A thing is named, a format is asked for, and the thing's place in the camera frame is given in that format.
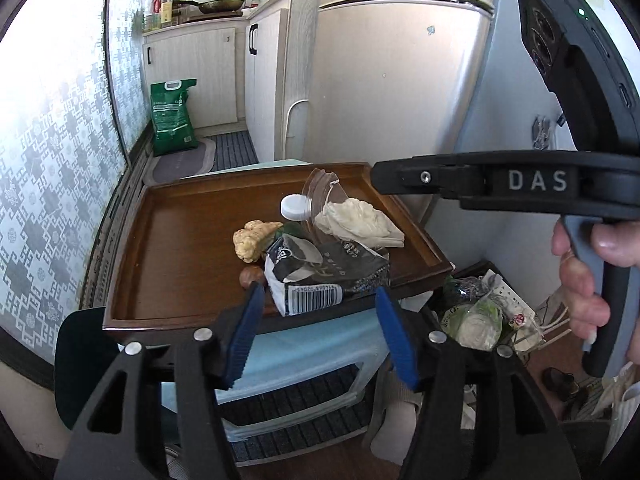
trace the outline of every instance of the finger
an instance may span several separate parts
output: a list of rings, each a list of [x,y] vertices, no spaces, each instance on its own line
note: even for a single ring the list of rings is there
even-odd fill
[[[564,304],[569,308],[571,319],[595,326],[604,326],[609,322],[609,305],[600,296],[585,298],[567,288],[562,290],[562,296]]]
[[[587,264],[581,262],[571,253],[565,253],[560,263],[560,282],[563,286],[590,298],[595,293],[595,279]]]
[[[591,230],[591,245],[610,264],[637,266],[640,264],[640,222],[596,224]]]
[[[562,256],[571,249],[571,241],[564,226],[558,220],[554,225],[554,235],[551,237],[551,252],[555,256]]]
[[[593,344],[594,336],[597,333],[597,327],[590,323],[578,321],[577,319],[571,319],[569,321],[569,328],[571,332],[577,335],[580,339],[588,340]]]
[[[640,319],[636,322],[636,329],[631,338],[629,350],[626,352],[626,358],[636,364],[640,364]]]

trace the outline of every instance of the ginger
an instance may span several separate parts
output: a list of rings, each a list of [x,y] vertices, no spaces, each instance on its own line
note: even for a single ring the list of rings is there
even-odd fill
[[[247,264],[255,262],[260,254],[273,242],[276,230],[282,222],[251,220],[234,233],[236,255]]]

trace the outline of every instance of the brown egg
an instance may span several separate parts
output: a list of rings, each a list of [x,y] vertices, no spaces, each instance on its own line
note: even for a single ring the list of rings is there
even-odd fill
[[[247,265],[242,269],[242,272],[240,272],[240,285],[242,288],[249,288],[252,282],[258,282],[262,286],[267,284],[264,271],[257,265]]]

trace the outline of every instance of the brown tray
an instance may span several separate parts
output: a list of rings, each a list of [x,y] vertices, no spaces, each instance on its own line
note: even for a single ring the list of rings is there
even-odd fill
[[[391,289],[408,298],[443,283],[452,266],[395,196],[372,187],[368,164],[318,165],[335,172],[347,195],[373,204],[405,234],[404,248],[390,248]],[[249,220],[285,221],[280,201],[299,193],[314,166],[238,171],[146,188],[136,205],[125,244],[116,259],[104,329],[119,340],[160,344],[180,330],[210,324],[241,304],[233,233]],[[319,322],[374,306],[374,297],[298,316],[265,316],[259,333]]]

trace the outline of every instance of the white bottle cap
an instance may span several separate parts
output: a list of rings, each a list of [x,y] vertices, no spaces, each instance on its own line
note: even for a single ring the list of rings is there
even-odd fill
[[[306,220],[306,206],[309,199],[304,195],[287,195],[280,202],[280,214],[292,222]]]

